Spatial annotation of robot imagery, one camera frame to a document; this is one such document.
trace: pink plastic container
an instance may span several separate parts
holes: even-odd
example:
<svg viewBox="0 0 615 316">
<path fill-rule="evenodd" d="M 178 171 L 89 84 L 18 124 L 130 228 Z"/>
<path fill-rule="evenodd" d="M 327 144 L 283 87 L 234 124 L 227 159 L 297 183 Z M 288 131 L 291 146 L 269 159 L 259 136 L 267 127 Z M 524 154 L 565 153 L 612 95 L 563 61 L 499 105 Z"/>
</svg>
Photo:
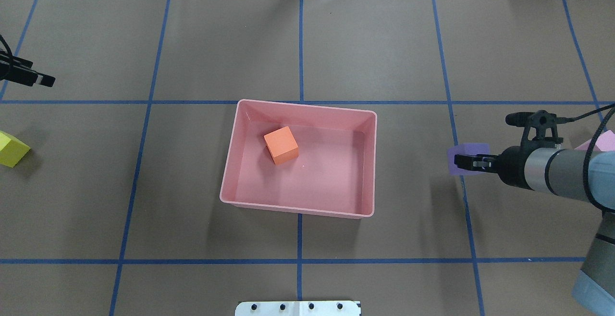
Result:
<svg viewBox="0 0 615 316">
<path fill-rule="evenodd" d="M 299 157 L 275 165 L 263 136 L 290 126 Z M 237 207 L 339 218 L 374 213 L 376 113 L 241 100 L 220 200 Z"/>
</svg>

